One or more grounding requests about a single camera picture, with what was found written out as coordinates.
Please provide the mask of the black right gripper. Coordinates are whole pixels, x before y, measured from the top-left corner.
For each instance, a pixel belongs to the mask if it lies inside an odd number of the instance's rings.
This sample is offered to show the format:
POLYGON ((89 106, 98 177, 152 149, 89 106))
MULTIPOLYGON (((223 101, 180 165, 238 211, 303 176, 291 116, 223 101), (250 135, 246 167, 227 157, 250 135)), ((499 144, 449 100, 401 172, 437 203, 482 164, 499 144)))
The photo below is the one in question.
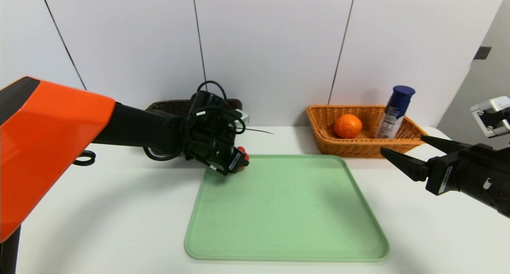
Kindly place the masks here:
POLYGON ((386 147, 380 153, 411 180, 428 179, 426 190, 436 196, 458 191, 509 217, 509 147, 492 149, 428 135, 421 140, 446 155, 423 161, 386 147))

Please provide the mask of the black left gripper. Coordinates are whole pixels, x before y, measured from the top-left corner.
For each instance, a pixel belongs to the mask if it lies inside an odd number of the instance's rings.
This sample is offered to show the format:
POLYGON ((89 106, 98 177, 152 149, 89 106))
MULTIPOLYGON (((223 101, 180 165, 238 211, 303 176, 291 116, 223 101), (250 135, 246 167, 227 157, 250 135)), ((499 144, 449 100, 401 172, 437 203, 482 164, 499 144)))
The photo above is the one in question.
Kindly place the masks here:
POLYGON ((235 174, 240 168, 248 166, 249 155, 244 147, 227 146, 215 151, 207 158, 207 163, 219 174, 227 176, 228 174, 235 174))

